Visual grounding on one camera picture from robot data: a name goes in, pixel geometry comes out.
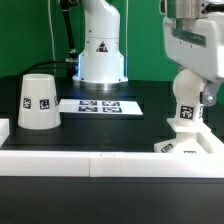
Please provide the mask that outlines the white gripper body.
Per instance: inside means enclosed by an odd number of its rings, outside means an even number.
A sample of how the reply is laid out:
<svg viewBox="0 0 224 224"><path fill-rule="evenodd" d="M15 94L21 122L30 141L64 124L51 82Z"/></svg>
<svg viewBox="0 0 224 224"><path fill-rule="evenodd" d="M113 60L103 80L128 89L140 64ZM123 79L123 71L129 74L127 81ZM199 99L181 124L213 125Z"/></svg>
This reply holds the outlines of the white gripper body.
<svg viewBox="0 0 224 224"><path fill-rule="evenodd" d="M194 21L191 31L177 30L163 20L167 56L212 82L224 81L224 15Z"/></svg>

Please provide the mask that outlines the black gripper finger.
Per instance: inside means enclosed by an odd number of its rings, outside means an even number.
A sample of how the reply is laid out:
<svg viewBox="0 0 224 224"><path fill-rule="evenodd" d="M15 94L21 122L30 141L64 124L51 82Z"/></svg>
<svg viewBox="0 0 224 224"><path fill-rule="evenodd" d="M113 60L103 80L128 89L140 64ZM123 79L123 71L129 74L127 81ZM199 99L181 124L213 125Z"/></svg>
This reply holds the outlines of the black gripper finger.
<svg viewBox="0 0 224 224"><path fill-rule="evenodd" d="M206 80L204 82L203 91L200 93L200 102L205 106L213 106L217 101L217 93L221 83L214 83Z"/></svg>

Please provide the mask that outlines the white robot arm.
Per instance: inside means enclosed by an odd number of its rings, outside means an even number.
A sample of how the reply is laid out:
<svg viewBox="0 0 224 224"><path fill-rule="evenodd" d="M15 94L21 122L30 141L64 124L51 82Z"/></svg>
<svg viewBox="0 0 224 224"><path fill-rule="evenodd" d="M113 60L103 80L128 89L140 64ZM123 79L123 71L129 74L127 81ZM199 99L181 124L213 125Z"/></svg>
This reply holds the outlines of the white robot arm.
<svg viewBox="0 0 224 224"><path fill-rule="evenodd" d="M120 15L106 0L82 0L85 48L76 84L103 90L128 81L119 51ZM160 0L167 56L205 81L200 101L216 103L224 82L224 0Z"/></svg>

